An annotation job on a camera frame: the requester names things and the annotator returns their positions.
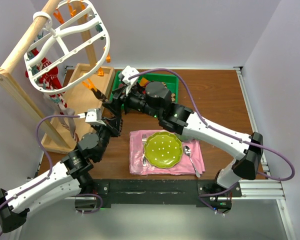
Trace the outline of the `wooden hanger stand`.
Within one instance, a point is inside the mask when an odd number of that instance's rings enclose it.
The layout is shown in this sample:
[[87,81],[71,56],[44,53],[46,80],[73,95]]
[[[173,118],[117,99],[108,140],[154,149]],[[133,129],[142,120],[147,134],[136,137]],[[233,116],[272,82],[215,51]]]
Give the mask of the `wooden hanger stand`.
[[[0,16],[6,14],[10,23],[17,24],[22,28],[28,25],[30,14],[35,11],[30,0],[2,0],[0,3],[3,6]],[[109,66],[104,66],[102,69],[103,76],[94,73],[90,79],[96,87],[109,97],[115,79],[115,70]],[[25,64],[23,60],[19,60],[11,72],[4,67],[0,67],[0,86],[23,108],[21,114],[38,123],[45,115],[34,100],[37,98],[38,102],[42,104],[44,100],[42,94],[31,87],[24,72]],[[101,101],[97,100],[82,84],[66,92],[64,98],[68,106],[74,108],[76,112],[101,106]],[[62,126],[57,118],[43,123],[41,129],[44,131],[41,143],[50,152],[66,154],[76,145],[70,132]]]

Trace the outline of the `pink cloth napkin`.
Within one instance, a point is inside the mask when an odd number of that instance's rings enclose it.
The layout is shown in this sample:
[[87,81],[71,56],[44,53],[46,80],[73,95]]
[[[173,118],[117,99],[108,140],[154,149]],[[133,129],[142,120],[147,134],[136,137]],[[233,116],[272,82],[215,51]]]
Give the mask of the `pink cloth napkin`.
[[204,161],[198,140],[193,139],[190,142],[182,142],[183,155],[178,164],[171,168],[158,168],[151,165],[146,160],[146,166],[143,166],[143,144],[142,134],[147,138],[156,132],[168,132],[165,130],[137,130],[129,133],[129,172],[133,175],[194,175],[195,171],[190,159],[184,153],[184,146],[191,149],[191,158],[200,174],[205,172]]

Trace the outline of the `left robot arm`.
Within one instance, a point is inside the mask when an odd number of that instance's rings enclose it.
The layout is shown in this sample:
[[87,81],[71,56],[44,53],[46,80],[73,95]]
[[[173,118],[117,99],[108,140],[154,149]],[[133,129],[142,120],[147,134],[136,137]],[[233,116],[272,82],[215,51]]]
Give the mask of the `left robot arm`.
[[120,136],[123,120],[120,116],[102,117],[89,124],[96,132],[85,134],[72,151],[55,165],[51,164],[45,173],[11,190],[0,188],[2,233],[18,229],[45,205],[93,192],[89,171],[102,160],[110,139]]

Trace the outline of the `silver spoon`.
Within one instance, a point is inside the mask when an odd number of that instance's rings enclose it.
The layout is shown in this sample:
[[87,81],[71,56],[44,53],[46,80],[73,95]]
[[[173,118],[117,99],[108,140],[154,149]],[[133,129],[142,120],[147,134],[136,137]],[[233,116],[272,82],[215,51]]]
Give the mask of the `silver spoon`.
[[200,178],[200,177],[201,177],[201,174],[200,174],[199,171],[197,170],[197,168],[196,168],[196,166],[195,166],[195,164],[194,164],[194,162],[193,162],[193,160],[192,160],[192,150],[190,149],[189,146],[185,145],[185,146],[183,147],[183,151],[184,151],[184,154],[185,154],[186,156],[188,156],[188,158],[189,158],[189,160],[190,160],[190,162],[191,162],[191,164],[192,164],[192,167],[193,167],[194,172],[195,172],[195,176],[196,176],[197,178]]

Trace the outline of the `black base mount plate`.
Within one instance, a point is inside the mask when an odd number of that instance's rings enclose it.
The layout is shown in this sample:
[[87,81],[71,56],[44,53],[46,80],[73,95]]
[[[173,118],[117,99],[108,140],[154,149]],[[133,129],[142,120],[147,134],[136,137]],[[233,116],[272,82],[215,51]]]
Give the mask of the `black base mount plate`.
[[229,210],[231,196],[215,180],[168,179],[94,179],[81,194],[97,194],[103,202],[97,206],[110,208],[114,204],[137,205],[211,205],[213,210]]

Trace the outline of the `teal ceramic mug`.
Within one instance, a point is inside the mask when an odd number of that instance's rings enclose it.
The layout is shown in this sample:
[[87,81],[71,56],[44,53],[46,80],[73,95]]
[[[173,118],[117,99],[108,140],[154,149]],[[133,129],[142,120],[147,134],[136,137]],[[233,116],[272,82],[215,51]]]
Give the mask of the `teal ceramic mug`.
[[181,142],[190,142],[193,140],[192,137],[189,137],[189,136],[184,136],[184,135],[180,135],[180,134],[175,134],[176,137],[181,141]]

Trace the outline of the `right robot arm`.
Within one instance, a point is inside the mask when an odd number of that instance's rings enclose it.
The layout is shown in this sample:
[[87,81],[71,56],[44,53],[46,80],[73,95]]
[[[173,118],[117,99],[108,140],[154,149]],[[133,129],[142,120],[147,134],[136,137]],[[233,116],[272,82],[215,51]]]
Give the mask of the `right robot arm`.
[[158,124],[182,137],[209,143],[233,157],[221,169],[213,183],[213,192],[225,196],[239,180],[255,180],[263,150],[263,136],[245,134],[204,120],[191,108],[172,101],[172,93],[161,82],[151,81],[145,87],[123,85],[113,91],[112,99],[102,105],[115,116],[129,109],[158,119]]

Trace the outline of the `white round sock hanger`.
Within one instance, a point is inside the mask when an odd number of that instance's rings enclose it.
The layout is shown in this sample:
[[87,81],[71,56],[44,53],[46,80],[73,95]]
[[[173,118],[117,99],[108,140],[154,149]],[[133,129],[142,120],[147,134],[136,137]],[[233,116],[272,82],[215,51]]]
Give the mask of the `white round sock hanger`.
[[[110,36],[103,24],[103,21],[98,14],[97,10],[95,9],[94,5],[89,0],[81,0],[85,8],[81,10],[79,13],[75,13],[69,20],[65,23],[61,24],[57,28],[53,28],[53,21],[51,16],[48,13],[43,11],[37,11],[33,14],[33,19],[36,20],[39,17],[43,17],[47,20],[47,23],[44,24],[43,30],[47,31],[48,34],[43,36],[38,41],[34,42],[26,53],[24,54],[24,62],[26,66],[26,70],[28,73],[28,79],[31,85],[40,91],[41,93],[45,93],[48,95],[55,95],[59,93],[64,93],[76,85],[80,84],[85,79],[89,78],[93,75],[97,70],[103,65],[106,61],[107,56],[110,50]],[[64,38],[68,37],[73,34],[83,33],[88,30],[95,28],[97,25],[101,26],[102,30],[94,36],[89,37],[87,40],[84,40],[83,43],[76,46],[73,49],[68,49],[67,45],[64,42]],[[81,50],[85,47],[92,45],[99,39],[104,39],[104,47],[103,47],[103,54],[100,59],[96,62],[96,64],[88,71],[85,75],[79,77],[75,81],[69,83],[65,87],[56,90],[48,90],[40,87],[38,85],[37,79],[41,77],[43,74],[48,72],[50,69],[58,66],[59,64],[65,62],[65,60],[69,59],[70,57],[78,54]],[[40,70],[36,74],[32,74],[32,67],[35,67],[41,60],[47,55],[50,48],[54,45],[58,44],[63,52],[63,55],[59,57],[56,61],[52,62],[48,67]]]

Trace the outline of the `yellow monster sock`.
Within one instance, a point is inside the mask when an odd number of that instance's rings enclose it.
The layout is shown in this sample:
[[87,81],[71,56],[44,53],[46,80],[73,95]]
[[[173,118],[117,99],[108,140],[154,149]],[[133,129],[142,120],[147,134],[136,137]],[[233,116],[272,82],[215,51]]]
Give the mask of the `yellow monster sock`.
[[140,80],[139,85],[140,85],[141,87],[145,87],[149,82],[150,82],[149,80],[147,80],[146,78],[143,77],[143,78]]

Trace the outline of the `brown white striped sock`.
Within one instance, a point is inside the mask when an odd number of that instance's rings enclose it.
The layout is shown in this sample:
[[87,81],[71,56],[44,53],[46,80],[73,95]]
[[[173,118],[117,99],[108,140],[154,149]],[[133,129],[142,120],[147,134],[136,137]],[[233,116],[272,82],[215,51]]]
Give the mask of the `brown white striped sock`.
[[69,131],[73,140],[75,142],[78,142],[79,137],[76,132],[76,124],[74,121],[75,118],[70,117],[70,116],[75,115],[75,111],[72,108],[66,107],[66,105],[64,103],[62,103],[61,101],[59,101],[58,103],[54,103],[53,106],[54,106],[55,110],[57,112],[59,112],[60,115],[68,116],[68,117],[58,117],[59,122],[65,129],[67,129]]

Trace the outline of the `brown argyle sock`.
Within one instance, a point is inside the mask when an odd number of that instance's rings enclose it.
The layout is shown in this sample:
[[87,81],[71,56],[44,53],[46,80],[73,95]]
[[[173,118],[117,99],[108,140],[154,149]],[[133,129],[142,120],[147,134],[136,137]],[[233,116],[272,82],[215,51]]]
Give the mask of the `brown argyle sock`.
[[102,103],[108,103],[109,102],[107,96],[102,91],[100,91],[99,89],[92,88],[91,91],[93,92],[94,96],[98,100],[100,100]]
[[[163,83],[163,85],[164,85],[164,87],[166,88],[166,89],[168,89],[168,86],[167,86],[167,84],[164,82]],[[171,101],[173,102],[173,103],[175,103],[176,102],[176,94],[174,93],[174,92],[172,92],[172,91],[170,91],[171,92]]]

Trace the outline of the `red patterned sock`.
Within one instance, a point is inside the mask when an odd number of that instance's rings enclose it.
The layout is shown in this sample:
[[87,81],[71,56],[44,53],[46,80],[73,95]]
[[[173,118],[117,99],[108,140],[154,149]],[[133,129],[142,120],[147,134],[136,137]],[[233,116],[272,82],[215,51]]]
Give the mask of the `red patterned sock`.
[[[51,62],[44,57],[39,64],[31,68],[31,72],[35,75],[39,71],[47,68],[50,64]],[[58,74],[59,69],[56,66],[51,68],[48,72],[44,73],[37,79],[38,86],[48,90],[60,89],[62,85],[59,81]]]

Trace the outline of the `red white striped sock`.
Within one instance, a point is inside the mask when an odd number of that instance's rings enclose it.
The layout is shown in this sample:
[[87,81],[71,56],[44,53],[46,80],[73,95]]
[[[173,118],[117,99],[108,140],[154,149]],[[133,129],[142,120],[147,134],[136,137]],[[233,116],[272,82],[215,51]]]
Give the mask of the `red white striped sock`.
[[50,95],[49,98],[59,108],[60,112],[68,107],[62,93]]

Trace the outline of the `green scalloped plate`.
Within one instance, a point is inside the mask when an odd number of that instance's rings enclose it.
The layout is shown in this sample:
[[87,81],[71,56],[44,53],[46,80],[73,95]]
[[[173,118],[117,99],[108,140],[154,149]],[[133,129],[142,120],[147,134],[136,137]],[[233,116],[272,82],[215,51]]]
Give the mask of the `green scalloped plate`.
[[182,142],[174,133],[159,131],[147,138],[144,145],[146,160],[160,169],[177,165],[183,155]]

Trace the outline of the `silver fork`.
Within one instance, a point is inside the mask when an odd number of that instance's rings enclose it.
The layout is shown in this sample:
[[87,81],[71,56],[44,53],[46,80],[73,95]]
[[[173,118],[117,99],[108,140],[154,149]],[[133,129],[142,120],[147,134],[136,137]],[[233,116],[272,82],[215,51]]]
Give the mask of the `silver fork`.
[[142,134],[141,142],[142,142],[142,150],[143,150],[142,166],[145,167],[147,165],[147,159],[146,159],[146,156],[145,156],[145,144],[147,142],[147,135],[145,133]]

